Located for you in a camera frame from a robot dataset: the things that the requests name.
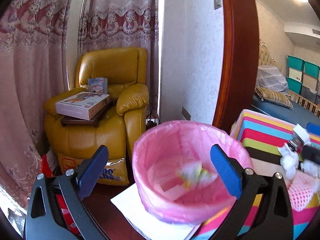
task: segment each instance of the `plastic-covered bundle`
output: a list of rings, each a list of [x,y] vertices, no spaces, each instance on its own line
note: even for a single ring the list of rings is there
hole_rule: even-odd
[[[287,80],[275,66],[258,66],[256,87],[268,88],[286,94],[289,87]]]
[[[219,144],[227,156],[238,160],[243,168],[253,167],[241,143],[211,125],[166,122],[140,137],[133,151],[133,174],[142,204],[150,214],[167,223],[197,224],[234,204],[236,198],[228,193],[219,176],[209,185],[180,192],[174,200],[164,194],[176,188],[178,171],[190,163],[200,162],[205,171],[216,174],[210,159],[214,144]]]

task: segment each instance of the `yellow leather recliner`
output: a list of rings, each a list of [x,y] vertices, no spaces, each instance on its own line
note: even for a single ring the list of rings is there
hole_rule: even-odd
[[[147,51],[141,48],[117,48],[85,53],[76,68],[76,87],[49,99],[44,108],[45,131],[52,150],[57,154],[61,170],[76,168],[89,159],[100,145],[109,150],[109,162],[99,183],[127,185],[126,150],[131,158],[133,144],[146,130],[146,109],[149,103],[146,81]],[[60,123],[55,103],[86,91],[89,78],[107,77],[108,94],[116,106],[99,122],[91,125]]]

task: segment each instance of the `wooden tray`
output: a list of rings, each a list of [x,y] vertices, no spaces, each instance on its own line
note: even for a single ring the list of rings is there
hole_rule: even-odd
[[[91,120],[83,120],[71,116],[65,116],[61,119],[61,125],[67,126],[68,124],[85,124],[98,127],[99,121],[102,118],[102,116],[113,106],[115,106],[115,103],[112,100],[110,100],[109,103],[106,104],[105,107],[102,108]]]

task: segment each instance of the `electrical outlet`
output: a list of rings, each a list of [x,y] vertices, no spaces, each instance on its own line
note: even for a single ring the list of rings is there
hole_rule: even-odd
[[[214,0],[214,9],[219,9],[222,7],[221,0]]]
[[[182,107],[181,113],[185,119],[187,119],[188,121],[191,121],[191,115],[188,113],[188,111],[184,107]]]

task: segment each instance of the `lace curtain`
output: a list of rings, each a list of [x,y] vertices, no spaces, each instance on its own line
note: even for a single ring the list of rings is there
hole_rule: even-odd
[[[141,47],[148,51],[146,84],[156,116],[158,98],[158,0],[85,0],[78,56],[87,51]]]
[[[13,0],[0,19],[0,186],[23,208],[41,164],[43,104],[68,89],[69,5]]]

